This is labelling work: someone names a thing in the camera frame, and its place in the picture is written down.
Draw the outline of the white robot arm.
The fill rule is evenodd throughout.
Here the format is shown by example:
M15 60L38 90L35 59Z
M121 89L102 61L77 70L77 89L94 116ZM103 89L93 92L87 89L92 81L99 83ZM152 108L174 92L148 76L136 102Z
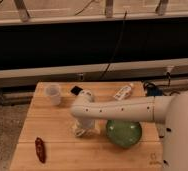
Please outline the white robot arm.
M164 123L162 171L188 171L188 91L94 102L92 93L83 90L72 103L71 114L82 124L89 119Z

